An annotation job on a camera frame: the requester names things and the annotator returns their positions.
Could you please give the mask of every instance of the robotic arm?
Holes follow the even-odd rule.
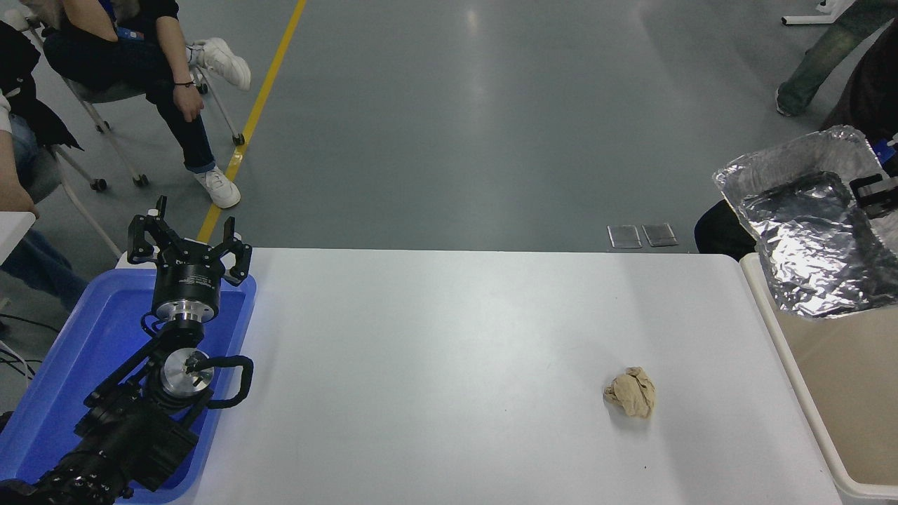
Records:
[[[216,247],[181,238],[164,221],[165,204],[166,198],[159,198],[128,228],[128,262],[156,265],[147,315],[155,315],[162,328],[155,331],[141,320],[150,341],[84,399],[90,411],[75,426],[81,442],[34,484],[0,482],[0,503],[107,505],[130,498],[131,481],[155,491],[197,445],[189,428],[203,410],[233,407],[249,393],[249,358],[210,358],[196,346],[203,340],[203,323],[218,314],[221,280],[237,286],[246,279],[252,248],[234,232],[233,217]],[[226,270],[221,260],[228,253],[236,261]],[[233,398],[212,399],[215,368],[242,370]]]

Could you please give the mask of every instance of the hand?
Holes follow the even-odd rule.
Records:
[[[0,211],[31,212],[40,217],[28,192],[18,183],[0,185]]]
[[[206,106],[203,103],[203,97],[199,96],[196,86],[175,86],[172,97],[175,107],[181,114],[184,114],[184,120],[188,123],[195,120],[199,112]]]

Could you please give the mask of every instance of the black jacket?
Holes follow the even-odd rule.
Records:
[[[5,22],[0,22],[0,91],[9,101],[11,112],[28,121],[38,144],[81,149],[66,124],[37,98],[31,71],[39,59],[40,53],[27,37]]]

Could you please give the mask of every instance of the yellow floor line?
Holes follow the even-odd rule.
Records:
[[[286,26],[284,36],[281,38],[280,45],[277,46],[275,58],[271,62],[271,66],[269,66],[269,72],[265,75],[265,82],[262,83],[262,89],[259,90],[259,96],[256,97],[256,103],[252,106],[250,118],[246,120],[246,127],[243,128],[243,137],[246,139],[246,142],[242,146],[237,146],[234,149],[233,156],[231,156],[231,162],[228,163],[227,171],[224,172],[224,175],[231,181],[237,176],[237,171],[240,170],[240,165],[243,163],[243,155],[246,153],[246,149],[250,146],[252,133],[256,130],[256,125],[259,123],[259,117],[262,115],[262,109],[265,108],[265,102],[269,99],[269,93],[271,93],[271,87],[274,85],[277,72],[284,62],[286,49],[290,45],[290,40],[293,38],[294,31],[296,31],[296,25],[299,23],[299,18],[303,15],[305,2],[306,0],[299,0],[296,2],[296,8],[293,10],[293,15],[290,16],[290,22]],[[222,209],[215,205],[209,206],[209,211],[206,213],[206,219],[203,221],[203,226],[199,229],[199,234],[197,234],[198,241],[205,243],[209,242],[209,237],[212,236],[212,231],[215,229],[221,213]]]

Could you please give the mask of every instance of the gray floor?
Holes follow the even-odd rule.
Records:
[[[295,4],[222,5],[182,2],[180,17],[189,39],[222,36],[250,62],[249,93],[217,82],[242,125]],[[606,226],[666,222],[681,245],[639,252],[694,253],[692,226],[720,198],[710,175],[815,129],[861,54],[805,116],[773,110],[775,86],[823,32],[779,17],[813,5],[309,0],[236,179],[243,202],[224,215],[257,246],[496,251],[607,252]],[[110,184],[77,189],[116,240],[159,194],[170,223],[195,236],[207,197],[153,108],[100,107],[151,180],[139,189],[45,62],[36,75],[86,149],[73,156]],[[230,135],[217,111],[204,117],[224,168]],[[114,265],[61,191],[40,209],[37,228],[78,272]],[[65,321],[14,279],[0,292],[6,312]],[[53,335],[13,322],[5,339],[39,358]],[[18,402],[19,379],[0,372],[0,411]]]

